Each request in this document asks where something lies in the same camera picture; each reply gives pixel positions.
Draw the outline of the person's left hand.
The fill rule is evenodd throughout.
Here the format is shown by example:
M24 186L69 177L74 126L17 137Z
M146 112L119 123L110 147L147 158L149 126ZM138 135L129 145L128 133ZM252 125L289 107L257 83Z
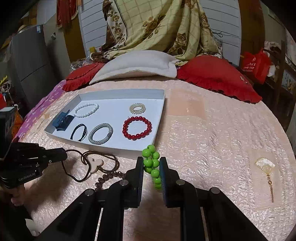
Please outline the person's left hand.
M26 190L24 185L20 185L14 189L9 189L8 193L12 195L11 202L14 206L21 206L25 202Z

